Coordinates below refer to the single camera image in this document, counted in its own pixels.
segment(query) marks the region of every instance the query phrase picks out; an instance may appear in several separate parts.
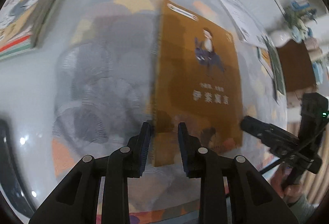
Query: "red stripe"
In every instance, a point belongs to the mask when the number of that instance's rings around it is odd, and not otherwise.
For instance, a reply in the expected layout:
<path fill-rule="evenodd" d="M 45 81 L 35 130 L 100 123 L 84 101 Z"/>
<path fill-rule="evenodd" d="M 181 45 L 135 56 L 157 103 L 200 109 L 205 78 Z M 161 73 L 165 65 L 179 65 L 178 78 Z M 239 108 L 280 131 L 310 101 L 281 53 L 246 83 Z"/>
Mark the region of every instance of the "red stripe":
<path fill-rule="evenodd" d="M 14 45 L 17 45 L 17 44 L 19 44 L 19 43 L 21 43 L 21 42 L 23 42 L 23 41 L 29 39 L 31 35 L 32 35 L 32 34 L 28 34 L 27 36 L 23 36 L 23 37 L 21 37 L 21 38 L 18 38 L 18 39 L 16 39 L 16 40 L 10 42 L 9 44 L 7 44 L 7 45 L 1 47 L 1 48 L 0 48 L 0 52 L 5 51 L 6 49 L 8 49 L 8 48 L 10 48 L 10 47 L 12 47 L 12 46 L 14 46 Z"/>

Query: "human hand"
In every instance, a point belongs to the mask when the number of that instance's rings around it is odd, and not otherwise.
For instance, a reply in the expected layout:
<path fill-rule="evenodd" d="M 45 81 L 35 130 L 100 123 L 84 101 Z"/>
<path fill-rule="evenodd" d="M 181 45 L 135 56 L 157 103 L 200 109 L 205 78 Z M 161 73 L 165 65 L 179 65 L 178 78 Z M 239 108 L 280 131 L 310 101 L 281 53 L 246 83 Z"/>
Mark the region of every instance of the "human hand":
<path fill-rule="evenodd" d="M 287 197 L 287 204 L 292 204 L 298 201 L 302 196 L 303 186 L 301 184 L 294 184 L 288 186 L 286 189 L 282 189 L 281 184 L 285 177 L 285 165 L 280 165 L 273 177 L 271 178 L 270 184 L 276 193 L 283 199 Z"/>

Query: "sleeve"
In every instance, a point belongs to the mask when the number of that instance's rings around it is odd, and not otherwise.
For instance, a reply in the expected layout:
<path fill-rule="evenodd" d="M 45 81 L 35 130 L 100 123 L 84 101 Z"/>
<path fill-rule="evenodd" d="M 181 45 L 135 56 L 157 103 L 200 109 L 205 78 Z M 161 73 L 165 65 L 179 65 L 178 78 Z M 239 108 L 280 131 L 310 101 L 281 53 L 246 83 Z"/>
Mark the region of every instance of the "sleeve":
<path fill-rule="evenodd" d="M 304 224 L 315 211 L 316 206 L 310 205 L 307 202 L 305 194 L 300 199 L 290 206 L 290 210 L 298 219 L 299 224 Z"/>

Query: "brown book cover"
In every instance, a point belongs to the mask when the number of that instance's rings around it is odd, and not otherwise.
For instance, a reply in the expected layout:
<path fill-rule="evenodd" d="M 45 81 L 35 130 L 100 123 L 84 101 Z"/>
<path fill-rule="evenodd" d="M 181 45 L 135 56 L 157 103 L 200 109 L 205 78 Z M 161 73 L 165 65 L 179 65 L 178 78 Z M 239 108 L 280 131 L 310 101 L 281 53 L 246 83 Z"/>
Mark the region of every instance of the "brown book cover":
<path fill-rule="evenodd" d="M 218 154 L 241 146 L 241 81 L 232 35 L 164 0 L 155 89 L 153 164 L 180 158 L 177 126 Z"/>

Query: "white vase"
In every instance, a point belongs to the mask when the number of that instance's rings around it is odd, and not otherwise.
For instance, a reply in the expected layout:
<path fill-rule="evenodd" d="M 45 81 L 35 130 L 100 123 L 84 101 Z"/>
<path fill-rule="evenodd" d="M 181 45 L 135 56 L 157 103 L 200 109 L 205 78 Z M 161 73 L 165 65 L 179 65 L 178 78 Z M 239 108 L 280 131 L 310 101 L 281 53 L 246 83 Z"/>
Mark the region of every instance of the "white vase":
<path fill-rule="evenodd" d="M 271 32 L 270 37 L 275 47 L 282 47 L 292 39 L 291 33 L 286 30 L 273 31 Z"/>

